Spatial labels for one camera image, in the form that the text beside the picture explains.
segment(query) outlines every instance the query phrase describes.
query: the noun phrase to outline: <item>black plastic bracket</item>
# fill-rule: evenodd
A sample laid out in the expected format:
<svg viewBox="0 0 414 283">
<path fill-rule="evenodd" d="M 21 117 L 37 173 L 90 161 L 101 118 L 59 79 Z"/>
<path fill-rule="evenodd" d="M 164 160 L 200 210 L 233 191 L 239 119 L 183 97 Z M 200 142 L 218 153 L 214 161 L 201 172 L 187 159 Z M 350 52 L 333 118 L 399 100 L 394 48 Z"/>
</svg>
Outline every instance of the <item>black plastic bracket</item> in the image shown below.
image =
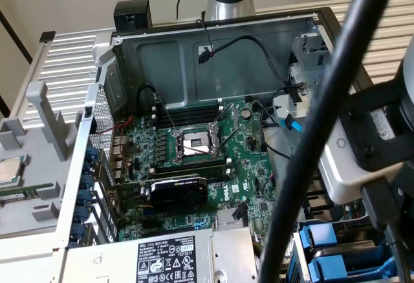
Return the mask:
<svg viewBox="0 0 414 283">
<path fill-rule="evenodd" d="M 404 80 L 395 78 L 352 94 L 340 113 L 340 121 L 356 163 L 367 171 L 377 171 L 414 157 L 414 132 L 383 140 L 371 116 L 374 110 L 399 103 Z"/>
<path fill-rule="evenodd" d="M 56 31 L 46 31 L 41 34 L 39 43 L 47 43 L 53 41 Z"/>
</svg>

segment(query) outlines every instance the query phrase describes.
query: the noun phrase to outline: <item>cpu processor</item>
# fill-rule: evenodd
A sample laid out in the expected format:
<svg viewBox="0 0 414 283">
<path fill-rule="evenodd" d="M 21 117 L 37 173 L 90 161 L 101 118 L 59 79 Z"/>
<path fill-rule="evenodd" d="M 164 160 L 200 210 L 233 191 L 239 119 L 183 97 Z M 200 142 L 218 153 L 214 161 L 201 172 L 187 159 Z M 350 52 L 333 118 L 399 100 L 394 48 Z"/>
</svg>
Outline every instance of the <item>cpu processor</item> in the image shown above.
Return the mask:
<svg viewBox="0 0 414 283">
<path fill-rule="evenodd" d="M 24 156 L 19 156 L 0 160 L 0 189 L 18 185 L 23 159 Z"/>
</svg>

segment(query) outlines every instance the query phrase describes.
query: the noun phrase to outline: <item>chip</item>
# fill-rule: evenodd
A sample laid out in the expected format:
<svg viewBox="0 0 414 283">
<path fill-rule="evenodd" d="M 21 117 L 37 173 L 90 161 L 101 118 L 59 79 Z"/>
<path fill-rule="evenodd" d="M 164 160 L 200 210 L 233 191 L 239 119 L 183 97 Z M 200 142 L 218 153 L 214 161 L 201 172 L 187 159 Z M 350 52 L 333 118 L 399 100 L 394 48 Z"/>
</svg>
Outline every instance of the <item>chip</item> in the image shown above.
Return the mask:
<svg viewBox="0 0 414 283">
<path fill-rule="evenodd" d="M 267 211 L 267 204 L 260 204 L 260 211 Z"/>
</svg>

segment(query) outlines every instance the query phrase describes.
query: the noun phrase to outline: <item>cable connector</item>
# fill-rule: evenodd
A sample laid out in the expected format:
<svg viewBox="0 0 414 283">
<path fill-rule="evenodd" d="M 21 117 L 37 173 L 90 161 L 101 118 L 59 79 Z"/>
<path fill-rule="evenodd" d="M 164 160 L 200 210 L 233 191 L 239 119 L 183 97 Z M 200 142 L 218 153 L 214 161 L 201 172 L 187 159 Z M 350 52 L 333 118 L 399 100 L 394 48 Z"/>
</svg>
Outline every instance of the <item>cable connector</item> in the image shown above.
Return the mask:
<svg viewBox="0 0 414 283">
<path fill-rule="evenodd" d="M 400 209 L 386 178 L 364 185 L 361 197 L 375 229 L 384 232 L 389 224 L 398 225 Z"/>
<path fill-rule="evenodd" d="M 203 63 L 206 63 L 210 57 L 213 57 L 213 53 L 206 47 L 205 51 L 199 55 L 199 64 L 202 65 Z"/>
</svg>

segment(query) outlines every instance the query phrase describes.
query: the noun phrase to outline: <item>green circuit board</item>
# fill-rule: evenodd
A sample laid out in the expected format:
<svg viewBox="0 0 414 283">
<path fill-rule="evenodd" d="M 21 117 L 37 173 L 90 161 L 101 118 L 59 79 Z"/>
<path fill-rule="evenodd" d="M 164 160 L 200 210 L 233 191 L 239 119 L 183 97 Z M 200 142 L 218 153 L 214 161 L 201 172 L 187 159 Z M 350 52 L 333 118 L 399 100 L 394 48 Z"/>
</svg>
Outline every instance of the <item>green circuit board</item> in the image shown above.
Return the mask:
<svg viewBox="0 0 414 283">
<path fill-rule="evenodd" d="M 185 171 L 171 171 L 159 175 L 150 175 L 151 166 L 157 170 L 174 169 L 180 163 L 174 162 L 176 157 L 176 138 L 172 136 L 174 129 L 153 129 L 147 124 L 147 118 L 135 119 L 124 131 L 133 141 L 128 160 L 139 159 L 140 168 L 133 174 L 123 171 L 120 183 L 113 188 L 120 198 L 120 207 L 124 212 L 123 228 L 119 231 L 119 241 L 134 240 L 143 236 L 158 235 L 169 231 L 186 231 L 203 228 L 216 228 L 217 211 L 235 209 L 241 203 L 248 206 L 248 225 L 252 234 L 260 240 L 265 234 L 277 191 L 268 183 L 264 191 L 258 189 L 257 181 L 262 187 L 272 175 L 272 165 L 267 151 L 261 151 L 259 132 L 259 113 L 253 112 L 252 103 L 244 100 L 223 102 L 225 113 L 218 121 L 220 141 L 228 139 L 220 148 L 215 161 L 217 165 L 194 167 Z M 242 111 L 249 110 L 251 117 L 242 117 Z M 191 132 L 202 131 L 206 124 L 192 125 Z M 197 155 L 185 160 L 204 159 Z M 158 213 L 148 203 L 142 201 L 140 188 L 146 183 L 163 178 L 179 178 L 180 176 L 201 176 L 208 180 L 208 201 L 197 209 L 181 212 Z"/>
</svg>

